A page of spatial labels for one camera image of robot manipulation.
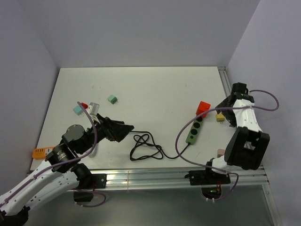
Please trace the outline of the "yellow plug adapter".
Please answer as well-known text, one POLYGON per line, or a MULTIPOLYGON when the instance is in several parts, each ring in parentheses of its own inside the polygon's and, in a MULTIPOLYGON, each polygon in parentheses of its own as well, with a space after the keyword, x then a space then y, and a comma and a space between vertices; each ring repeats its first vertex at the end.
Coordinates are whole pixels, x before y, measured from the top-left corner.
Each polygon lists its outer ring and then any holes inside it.
POLYGON ((225 117, 222 113, 218 113, 215 115, 216 121, 217 122, 224 122, 225 121, 225 117))

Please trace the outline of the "red cube plug adapter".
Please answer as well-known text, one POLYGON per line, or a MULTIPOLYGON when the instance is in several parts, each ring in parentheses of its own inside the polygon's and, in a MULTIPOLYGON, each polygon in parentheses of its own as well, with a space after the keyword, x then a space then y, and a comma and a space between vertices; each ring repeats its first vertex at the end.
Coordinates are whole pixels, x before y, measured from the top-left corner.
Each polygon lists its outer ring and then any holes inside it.
POLYGON ((204 113, 210 109, 211 105, 209 103, 206 103, 204 101, 201 101, 197 107, 196 115, 200 115, 201 113, 204 113))

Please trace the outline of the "pink plug adapter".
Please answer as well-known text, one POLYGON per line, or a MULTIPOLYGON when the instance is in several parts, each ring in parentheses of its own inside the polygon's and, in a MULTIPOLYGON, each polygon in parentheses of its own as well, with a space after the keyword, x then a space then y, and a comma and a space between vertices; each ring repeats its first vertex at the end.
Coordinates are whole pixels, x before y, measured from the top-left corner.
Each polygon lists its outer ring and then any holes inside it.
POLYGON ((225 155, 225 150, 224 149, 218 149, 217 151, 217 158, 222 157, 225 155))

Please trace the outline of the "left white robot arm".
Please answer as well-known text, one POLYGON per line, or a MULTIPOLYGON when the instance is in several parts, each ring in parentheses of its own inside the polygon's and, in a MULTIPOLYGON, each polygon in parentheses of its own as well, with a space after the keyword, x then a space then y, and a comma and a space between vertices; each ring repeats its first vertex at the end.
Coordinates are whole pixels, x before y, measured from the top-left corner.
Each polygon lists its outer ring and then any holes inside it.
POLYGON ((46 159, 16 187, 0 197, 0 224, 22 226, 30 211, 47 203, 70 189, 89 188, 93 176, 81 163, 103 139, 121 142, 133 129, 123 121, 114 121, 97 114, 92 127, 71 125, 62 135, 61 142, 46 159))

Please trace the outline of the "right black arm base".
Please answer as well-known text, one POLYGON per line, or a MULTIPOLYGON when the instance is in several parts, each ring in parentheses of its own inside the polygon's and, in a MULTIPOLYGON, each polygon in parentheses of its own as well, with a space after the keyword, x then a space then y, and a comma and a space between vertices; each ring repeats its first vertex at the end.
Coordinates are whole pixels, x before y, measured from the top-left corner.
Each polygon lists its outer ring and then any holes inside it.
POLYGON ((209 170, 191 170, 184 176, 191 186, 209 186, 201 188, 202 194, 208 199, 218 199, 222 195, 222 185, 230 184, 229 175, 209 170))

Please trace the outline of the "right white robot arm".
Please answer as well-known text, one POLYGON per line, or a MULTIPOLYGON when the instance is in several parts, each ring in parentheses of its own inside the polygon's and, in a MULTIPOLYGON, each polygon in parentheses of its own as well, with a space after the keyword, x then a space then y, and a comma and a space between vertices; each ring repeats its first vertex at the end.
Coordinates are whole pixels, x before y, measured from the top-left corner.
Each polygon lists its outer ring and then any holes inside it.
POLYGON ((220 174, 227 174, 231 168, 257 170, 268 147, 270 136, 260 128, 253 109, 254 98, 249 95, 247 85, 235 83, 230 95, 218 106, 221 113, 235 127, 224 154, 207 162, 209 169, 204 171, 204 180, 215 183, 220 174))

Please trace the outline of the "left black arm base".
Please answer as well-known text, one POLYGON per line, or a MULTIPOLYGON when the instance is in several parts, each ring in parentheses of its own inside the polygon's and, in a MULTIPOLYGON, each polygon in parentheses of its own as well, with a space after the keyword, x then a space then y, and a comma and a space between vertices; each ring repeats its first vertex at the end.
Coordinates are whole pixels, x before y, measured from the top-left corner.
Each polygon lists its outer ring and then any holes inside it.
POLYGON ((91 174, 89 177, 79 182, 76 190, 73 191, 73 200, 80 204, 88 204, 95 197, 93 193, 83 192, 83 190, 96 191, 106 187, 106 174, 91 174))

